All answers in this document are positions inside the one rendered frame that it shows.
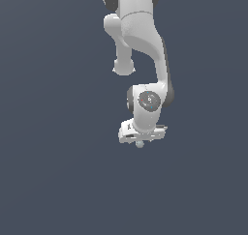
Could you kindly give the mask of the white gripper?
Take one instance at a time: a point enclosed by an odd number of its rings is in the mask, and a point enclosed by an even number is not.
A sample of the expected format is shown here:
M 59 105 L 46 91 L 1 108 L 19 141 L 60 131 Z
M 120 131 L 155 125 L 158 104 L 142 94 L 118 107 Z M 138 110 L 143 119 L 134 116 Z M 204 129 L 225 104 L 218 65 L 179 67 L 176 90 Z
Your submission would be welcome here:
M 153 141 L 155 139 L 161 139 L 165 136 L 168 129 L 165 125 L 157 125 L 152 132 L 140 133 L 133 126 L 134 119 L 123 121 L 118 132 L 118 138 L 120 143 L 133 143 L 136 142 L 138 148 L 144 146 L 144 140 Z

